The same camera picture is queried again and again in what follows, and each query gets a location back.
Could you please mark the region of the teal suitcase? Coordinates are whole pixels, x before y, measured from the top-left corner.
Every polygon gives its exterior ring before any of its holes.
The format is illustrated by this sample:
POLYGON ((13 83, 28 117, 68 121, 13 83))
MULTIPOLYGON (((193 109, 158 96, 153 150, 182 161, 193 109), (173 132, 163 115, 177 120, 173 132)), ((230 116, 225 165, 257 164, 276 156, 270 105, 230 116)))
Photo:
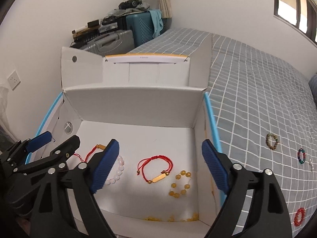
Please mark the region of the teal suitcase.
POLYGON ((154 25, 149 12, 129 14, 126 27, 133 32, 135 47, 153 40, 154 25))

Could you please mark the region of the dark framed window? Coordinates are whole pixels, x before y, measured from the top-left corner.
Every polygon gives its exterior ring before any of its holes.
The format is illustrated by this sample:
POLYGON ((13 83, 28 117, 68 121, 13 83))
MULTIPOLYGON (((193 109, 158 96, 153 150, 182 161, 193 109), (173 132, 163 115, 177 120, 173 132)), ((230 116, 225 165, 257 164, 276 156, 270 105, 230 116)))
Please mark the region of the dark framed window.
POLYGON ((316 44, 316 0, 274 0, 274 15, 316 44))

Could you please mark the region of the white cardboard box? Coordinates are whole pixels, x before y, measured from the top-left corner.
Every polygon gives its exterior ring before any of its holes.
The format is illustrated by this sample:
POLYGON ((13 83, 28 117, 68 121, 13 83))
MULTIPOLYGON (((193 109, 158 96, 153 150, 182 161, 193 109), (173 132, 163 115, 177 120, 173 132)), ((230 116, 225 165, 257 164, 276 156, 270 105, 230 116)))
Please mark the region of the white cardboard box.
POLYGON ((52 142, 39 160, 77 135, 67 164, 76 167, 95 145, 119 142, 119 157, 95 199, 122 237, 204 237, 222 203, 201 153, 219 147, 208 100, 211 40, 190 55, 135 53, 102 57, 61 49, 62 92, 39 132, 52 142))

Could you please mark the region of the blue striped pillow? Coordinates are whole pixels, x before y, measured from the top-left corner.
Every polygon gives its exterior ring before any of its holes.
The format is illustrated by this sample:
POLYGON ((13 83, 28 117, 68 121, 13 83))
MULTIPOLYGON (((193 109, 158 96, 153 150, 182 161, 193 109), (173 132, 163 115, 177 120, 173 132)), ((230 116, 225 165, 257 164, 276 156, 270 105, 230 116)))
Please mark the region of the blue striped pillow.
POLYGON ((314 74, 312 76, 312 78, 310 79, 308 84, 309 84, 310 90, 312 92, 312 95, 313 95, 314 99, 316 100, 316 98, 317 98, 317 74, 314 74))

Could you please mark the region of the grey suitcase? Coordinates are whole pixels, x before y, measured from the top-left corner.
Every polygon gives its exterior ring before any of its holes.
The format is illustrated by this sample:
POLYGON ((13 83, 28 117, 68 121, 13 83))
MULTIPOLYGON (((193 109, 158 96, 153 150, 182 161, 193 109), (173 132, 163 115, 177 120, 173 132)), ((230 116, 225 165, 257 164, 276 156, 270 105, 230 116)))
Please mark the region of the grey suitcase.
POLYGON ((126 54, 135 48, 132 30, 118 30, 98 36, 81 50, 101 55, 126 54))

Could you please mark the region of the teal cloth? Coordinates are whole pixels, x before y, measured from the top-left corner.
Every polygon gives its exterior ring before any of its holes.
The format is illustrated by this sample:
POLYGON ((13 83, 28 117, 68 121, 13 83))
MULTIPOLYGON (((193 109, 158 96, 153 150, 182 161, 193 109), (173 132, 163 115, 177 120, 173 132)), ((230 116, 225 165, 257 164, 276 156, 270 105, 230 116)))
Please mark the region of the teal cloth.
POLYGON ((154 33, 153 33, 153 38, 157 38, 160 34, 161 31, 163 30, 163 20, 162 20, 162 12, 159 9, 156 10, 149 10, 153 26, 154 26, 154 33))

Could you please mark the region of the grey checked bed sheet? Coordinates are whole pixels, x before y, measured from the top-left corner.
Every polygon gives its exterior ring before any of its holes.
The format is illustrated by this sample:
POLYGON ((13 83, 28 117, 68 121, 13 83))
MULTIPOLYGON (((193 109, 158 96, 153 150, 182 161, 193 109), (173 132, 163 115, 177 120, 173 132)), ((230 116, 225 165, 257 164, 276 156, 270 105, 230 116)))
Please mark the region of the grey checked bed sheet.
POLYGON ((134 52, 190 55, 208 39, 222 150, 248 170, 273 171, 298 235, 316 211, 316 104, 307 78, 271 54, 194 29, 169 30, 134 52))

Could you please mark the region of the white wall socket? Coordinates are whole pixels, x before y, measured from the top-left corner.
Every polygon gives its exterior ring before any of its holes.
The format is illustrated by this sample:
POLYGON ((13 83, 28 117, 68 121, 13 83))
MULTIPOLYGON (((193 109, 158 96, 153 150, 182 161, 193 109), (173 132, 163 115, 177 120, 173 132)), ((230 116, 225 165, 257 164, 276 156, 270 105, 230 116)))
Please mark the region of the white wall socket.
POLYGON ((7 81, 12 90, 14 90, 21 83, 18 73, 15 70, 7 78, 7 81))

